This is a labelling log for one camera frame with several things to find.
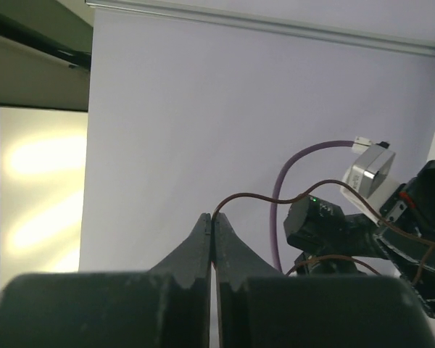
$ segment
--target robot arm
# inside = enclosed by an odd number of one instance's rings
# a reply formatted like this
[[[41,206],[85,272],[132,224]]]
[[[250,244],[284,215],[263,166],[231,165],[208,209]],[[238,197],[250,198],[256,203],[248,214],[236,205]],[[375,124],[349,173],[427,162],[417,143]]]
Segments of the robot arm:
[[[348,169],[344,182],[381,216],[402,230],[435,241],[435,160],[408,183],[389,176],[395,153],[387,143],[370,146]],[[409,283],[428,246],[398,235],[378,222],[348,190],[341,188],[362,214],[344,215],[341,208],[318,197],[293,203],[284,222],[287,242],[303,251],[295,263],[327,254],[390,260]],[[298,269],[298,274],[357,273],[352,262],[325,260]],[[435,318],[435,250],[413,288],[428,316]]]

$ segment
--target ceiling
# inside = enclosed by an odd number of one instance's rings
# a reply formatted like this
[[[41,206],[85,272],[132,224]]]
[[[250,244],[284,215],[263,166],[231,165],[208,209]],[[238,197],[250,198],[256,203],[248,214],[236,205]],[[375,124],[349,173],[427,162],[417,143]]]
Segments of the ceiling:
[[[86,5],[85,0],[55,0],[61,5],[69,9],[72,13],[77,15],[79,18],[94,26],[94,9]]]
[[[90,70],[94,9],[85,0],[0,0],[0,37]]]

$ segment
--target purple cable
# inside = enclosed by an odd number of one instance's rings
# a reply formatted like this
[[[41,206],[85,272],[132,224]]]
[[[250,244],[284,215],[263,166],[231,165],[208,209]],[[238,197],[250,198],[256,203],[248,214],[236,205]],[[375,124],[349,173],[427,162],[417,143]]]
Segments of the purple cable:
[[[349,140],[335,140],[335,141],[326,141],[323,143],[319,143],[316,145],[312,145],[307,147],[306,149],[298,152],[293,155],[285,165],[283,165],[281,172],[278,174],[277,181],[275,182],[273,189],[273,198],[278,199],[281,194],[282,183],[289,172],[292,165],[295,164],[296,161],[300,160],[307,154],[312,154],[317,150],[329,149],[331,147],[352,147],[354,141]],[[269,233],[270,233],[270,250],[273,255],[273,263],[274,267],[279,271],[282,271],[281,257],[278,254],[278,244],[277,244],[277,204],[270,204],[270,218],[269,218]]]

